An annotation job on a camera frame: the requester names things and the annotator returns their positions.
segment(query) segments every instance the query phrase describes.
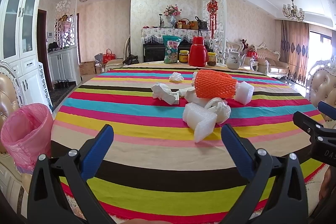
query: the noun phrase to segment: teapot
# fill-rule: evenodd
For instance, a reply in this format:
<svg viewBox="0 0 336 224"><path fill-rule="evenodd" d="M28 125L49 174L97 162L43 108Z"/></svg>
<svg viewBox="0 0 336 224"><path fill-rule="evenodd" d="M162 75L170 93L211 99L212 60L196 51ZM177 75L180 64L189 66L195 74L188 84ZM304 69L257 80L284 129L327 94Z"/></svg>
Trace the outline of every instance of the teapot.
<svg viewBox="0 0 336 224"><path fill-rule="evenodd" d="M225 64L229 69L239 69L244 63L246 54L241 58L239 57L239 52L225 52Z"/></svg>

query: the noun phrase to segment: curtain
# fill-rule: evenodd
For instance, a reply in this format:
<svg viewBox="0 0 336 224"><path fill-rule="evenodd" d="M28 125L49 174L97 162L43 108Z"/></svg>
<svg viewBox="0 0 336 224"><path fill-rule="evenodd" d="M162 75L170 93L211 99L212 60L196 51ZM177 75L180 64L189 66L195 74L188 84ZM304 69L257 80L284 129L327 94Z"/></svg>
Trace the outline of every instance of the curtain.
<svg viewBox="0 0 336 224"><path fill-rule="evenodd" d="M336 55L336 31L333 31L333 35L331 38L331 46L333 47L333 54L331 58L333 59Z"/></svg>
<svg viewBox="0 0 336 224"><path fill-rule="evenodd" d="M288 80L305 84L308 62L309 25L307 23L287 21L284 24L289 42Z"/></svg>
<svg viewBox="0 0 336 224"><path fill-rule="evenodd" d="M281 47L280 47L280 61L288 63L289 59L289 41L288 41L288 22L281 20Z"/></svg>

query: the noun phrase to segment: glass jar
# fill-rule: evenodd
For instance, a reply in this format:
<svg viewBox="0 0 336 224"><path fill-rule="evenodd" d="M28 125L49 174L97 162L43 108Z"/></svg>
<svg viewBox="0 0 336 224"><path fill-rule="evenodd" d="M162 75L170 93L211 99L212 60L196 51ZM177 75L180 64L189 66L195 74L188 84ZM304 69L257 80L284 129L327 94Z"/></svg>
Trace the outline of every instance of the glass jar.
<svg viewBox="0 0 336 224"><path fill-rule="evenodd" d="M180 51L178 55L178 60L180 63L188 63L189 61L189 51Z"/></svg>
<svg viewBox="0 0 336 224"><path fill-rule="evenodd" d="M208 66L214 67L217 64L217 53L215 52L208 52L209 61Z"/></svg>

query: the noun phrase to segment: pink trash bin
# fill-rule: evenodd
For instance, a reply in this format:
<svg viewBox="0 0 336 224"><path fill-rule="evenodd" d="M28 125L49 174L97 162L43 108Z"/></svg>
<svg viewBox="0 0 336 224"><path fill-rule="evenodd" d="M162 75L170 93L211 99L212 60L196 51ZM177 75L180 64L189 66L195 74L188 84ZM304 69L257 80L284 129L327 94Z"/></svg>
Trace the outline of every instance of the pink trash bin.
<svg viewBox="0 0 336 224"><path fill-rule="evenodd" d="M40 154L50 157L53 118L43 104L26 105L4 122L0 138L19 172L32 174Z"/></svg>

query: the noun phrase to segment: striped tablecloth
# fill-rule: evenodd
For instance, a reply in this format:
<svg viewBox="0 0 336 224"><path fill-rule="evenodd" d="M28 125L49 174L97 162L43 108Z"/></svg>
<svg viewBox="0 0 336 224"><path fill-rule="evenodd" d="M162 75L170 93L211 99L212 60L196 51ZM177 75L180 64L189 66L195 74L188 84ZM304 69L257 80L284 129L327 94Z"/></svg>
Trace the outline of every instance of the striped tablecloth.
<svg viewBox="0 0 336 224"><path fill-rule="evenodd" d="M293 124L292 116L301 111L321 122L318 110L273 78L219 65L216 69L254 86L248 105L227 100L232 112L226 123L271 155L295 152L309 180L321 163L309 158L309 136ZM114 128L114 142L96 177L88 181L110 215L173 223L215 222L241 194L246 181L221 142L221 125L195 144L193 131L182 120L186 100L180 98L179 105L170 106L152 98L154 83L166 83L172 89L188 87L197 70L162 62L114 69L80 86L60 108L52 129L53 156L79 149L106 123ZM169 82L174 71L182 73L183 83ZM265 205L272 183L273 178L259 208Z"/></svg>

